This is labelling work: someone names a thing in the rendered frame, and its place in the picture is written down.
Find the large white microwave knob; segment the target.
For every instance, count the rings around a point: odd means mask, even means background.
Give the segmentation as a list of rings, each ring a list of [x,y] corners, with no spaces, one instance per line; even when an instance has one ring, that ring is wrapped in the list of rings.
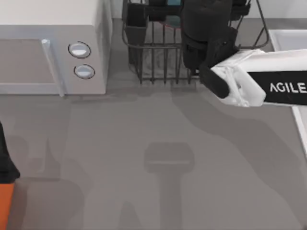
[[[91,48],[84,42],[78,41],[69,44],[68,52],[75,58],[87,58],[91,54]]]

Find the small white microwave knob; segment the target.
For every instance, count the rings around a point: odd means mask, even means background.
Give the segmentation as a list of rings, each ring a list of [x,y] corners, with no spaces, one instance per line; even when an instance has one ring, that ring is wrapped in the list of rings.
[[[81,79],[90,79],[95,75],[95,69],[90,65],[83,64],[74,67],[74,74]]]

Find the pale microwave oven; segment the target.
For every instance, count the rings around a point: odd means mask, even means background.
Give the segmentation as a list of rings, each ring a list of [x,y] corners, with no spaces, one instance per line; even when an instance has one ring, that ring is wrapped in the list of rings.
[[[106,93],[113,22],[110,0],[0,0],[0,39],[48,39],[64,82],[66,95]],[[87,58],[75,58],[69,44],[91,48]],[[74,67],[95,69],[90,79]]]

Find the grey microwave door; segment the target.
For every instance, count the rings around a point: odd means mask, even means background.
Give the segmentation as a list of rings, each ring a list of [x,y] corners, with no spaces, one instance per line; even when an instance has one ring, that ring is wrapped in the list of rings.
[[[55,94],[41,39],[0,39],[0,95]]]

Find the orange box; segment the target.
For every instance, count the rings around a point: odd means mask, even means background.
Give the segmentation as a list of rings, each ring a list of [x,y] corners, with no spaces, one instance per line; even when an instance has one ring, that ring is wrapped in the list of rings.
[[[15,183],[0,184],[0,230],[6,230]]]

